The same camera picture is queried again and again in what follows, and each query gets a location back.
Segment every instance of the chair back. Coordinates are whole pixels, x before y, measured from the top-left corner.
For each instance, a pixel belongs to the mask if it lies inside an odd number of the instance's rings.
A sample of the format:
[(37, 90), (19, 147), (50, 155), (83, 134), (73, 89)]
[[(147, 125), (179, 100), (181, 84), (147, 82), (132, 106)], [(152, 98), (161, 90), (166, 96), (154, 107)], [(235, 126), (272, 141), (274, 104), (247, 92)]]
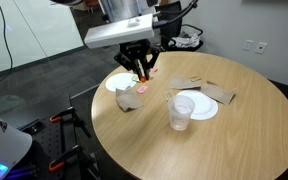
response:
[[(177, 11), (182, 10), (181, 2), (176, 1), (174, 3), (170, 3), (166, 5), (155, 6), (155, 10), (156, 12), (158, 11), (177, 12)], [(158, 16), (158, 20), (171, 20), (177, 16), (178, 14), (164, 13), (161, 16)], [(181, 32), (181, 25), (182, 25), (182, 19), (179, 19), (173, 24), (160, 28), (160, 33), (161, 35), (166, 36), (167, 38), (177, 37)], [(166, 38), (161, 38), (162, 47), (167, 47), (168, 42), (169, 40), (167, 40)]]

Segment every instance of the clear plastic cup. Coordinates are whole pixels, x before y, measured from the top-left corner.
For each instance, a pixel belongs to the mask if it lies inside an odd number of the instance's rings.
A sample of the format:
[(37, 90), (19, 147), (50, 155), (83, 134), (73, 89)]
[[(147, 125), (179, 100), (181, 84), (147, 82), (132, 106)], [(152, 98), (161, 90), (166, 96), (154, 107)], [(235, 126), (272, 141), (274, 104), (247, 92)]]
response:
[(169, 99), (168, 111), (171, 127), (178, 131), (185, 130), (194, 108), (194, 101), (189, 97), (177, 95)]

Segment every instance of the brown paper napkin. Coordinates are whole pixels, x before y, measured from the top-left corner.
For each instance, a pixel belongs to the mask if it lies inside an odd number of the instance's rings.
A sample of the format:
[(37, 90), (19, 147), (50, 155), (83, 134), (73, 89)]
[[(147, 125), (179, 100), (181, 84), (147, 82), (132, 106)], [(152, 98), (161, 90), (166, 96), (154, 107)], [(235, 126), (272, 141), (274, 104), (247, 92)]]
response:
[(200, 91), (205, 95), (209, 96), (210, 98), (213, 98), (225, 105), (228, 105), (230, 104), (231, 100), (235, 95), (236, 88), (230, 91), (225, 91), (215, 83), (206, 81), (206, 83), (201, 86)]
[(191, 81), (187, 78), (173, 75), (168, 87), (173, 89), (190, 89), (201, 87), (201, 84), (201, 80)]
[(143, 106), (143, 103), (138, 98), (137, 94), (133, 92), (132, 88), (126, 90), (116, 89), (116, 102), (123, 109), (137, 109)]

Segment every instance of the crumpled paper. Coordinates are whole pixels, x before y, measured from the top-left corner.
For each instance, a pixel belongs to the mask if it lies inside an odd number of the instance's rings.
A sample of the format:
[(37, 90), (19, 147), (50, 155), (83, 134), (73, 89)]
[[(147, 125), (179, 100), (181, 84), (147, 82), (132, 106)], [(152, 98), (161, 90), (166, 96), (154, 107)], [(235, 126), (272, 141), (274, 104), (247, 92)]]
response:
[(235, 88), (226, 91), (215, 83), (206, 81), (205, 84), (202, 84), (200, 91), (208, 97), (215, 99), (216, 101), (219, 101), (225, 105), (228, 105), (231, 103), (233, 97), (235, 96), (237, 89)]
[[(200, 37), (197, 33), (186, 35), (184, 37), (172, 37), (176, 42), (175, 46), (179, 48), (196, 47), (200, 44)], [(174, 45), (174, 42), (170, 41), (169, 46)]]
[(125, 90), (116, 89), (115, 99), (123, 111), (137, 109), (143, 106), (143, 103), (138, 98), (137, 94), (132, 90), (132, 88)]
[(201, 80), (191, 81), (185, 77), (173, 75), (169, 84), (169, 88), (173, 89), (190, 89), (201, 87)]

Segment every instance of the black chair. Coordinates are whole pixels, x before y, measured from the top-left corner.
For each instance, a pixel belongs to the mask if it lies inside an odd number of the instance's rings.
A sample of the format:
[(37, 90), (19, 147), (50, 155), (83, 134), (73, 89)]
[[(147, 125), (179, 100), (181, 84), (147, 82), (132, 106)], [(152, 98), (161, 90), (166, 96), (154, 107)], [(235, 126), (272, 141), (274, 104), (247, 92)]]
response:
[[(179, 14), (176, 12), (179, 12), (182, 10), (181, 2), (176, 1), (174, 3), (161, 5), (161, 6), (155, 6), (156, 12), (161, 12), (160, 15), (158, 15), (158, 20), (171, 20), (177, 17)], [(194, 27), (189, 24), (182, 24), (182, 19), (179, 19), (173, 24), (170, 24), (166, 27), (160, 28), (160, 36), (161, 36), (161, 42), (160, 46), (163, 51), (196, 51), (198, 50), (204, 43), (203, 41), (199, 40), (199, 44), (194, 47), (179, 47), (176, 45), (176, 41), (172, 39), (172, 37), (179, 37), (181, 34), (181, 27), (187, 26), (190, 28), (193, 28), (197, 31), (197, 35), (200, 36), (203, 34), (203, 30)], [(182, 38), (189, 38), (189, 35), (181, 35)]]

